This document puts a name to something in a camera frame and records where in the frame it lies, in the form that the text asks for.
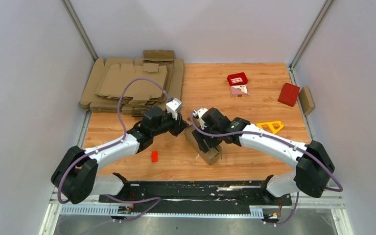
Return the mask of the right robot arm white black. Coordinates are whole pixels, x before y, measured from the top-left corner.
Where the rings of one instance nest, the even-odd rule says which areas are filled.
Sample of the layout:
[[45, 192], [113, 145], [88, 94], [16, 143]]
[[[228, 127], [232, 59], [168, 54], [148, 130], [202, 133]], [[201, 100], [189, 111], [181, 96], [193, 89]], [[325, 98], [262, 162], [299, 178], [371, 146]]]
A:
[[216, 108], [201, 108], [190, 113], [190, 120], [200, 123], [195, 130], [200, 140], [221, 142], [255, 149], [268, 154], [292, 168], [282, 175], [270, 175], [260, 187], [260, 198], [266, 204], [273, 204], [280, 197], [295, 192], [320, 198], [328, 183], [335, 179], [332, 163], [325, 147], [318, 141], [310, 144], [296, 142], [267, 132], [251, 122], [236, 117], [229, 120]]

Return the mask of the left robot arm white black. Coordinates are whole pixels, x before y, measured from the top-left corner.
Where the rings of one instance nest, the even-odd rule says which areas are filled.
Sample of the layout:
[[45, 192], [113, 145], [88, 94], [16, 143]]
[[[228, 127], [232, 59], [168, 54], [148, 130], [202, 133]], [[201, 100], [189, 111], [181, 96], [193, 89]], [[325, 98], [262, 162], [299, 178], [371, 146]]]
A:
[[189, 124], [180, 113], [172, 113], [161, 108], [149, 108], [141, 120], [124, 134], [105, 144], [82, 149], [70, 147], [55, 169], [50, 181], [57, 188], [57, 198], [61, 204], [78, 204], [90, 195], [111, 195], [118, 202], [130, 197], [130, 188], [116, 176], [98, 175], [98, 172], [111, 163], [124, 157], [138, 154], [147, 149], [154, 137], [170, 133], [178, 136]]

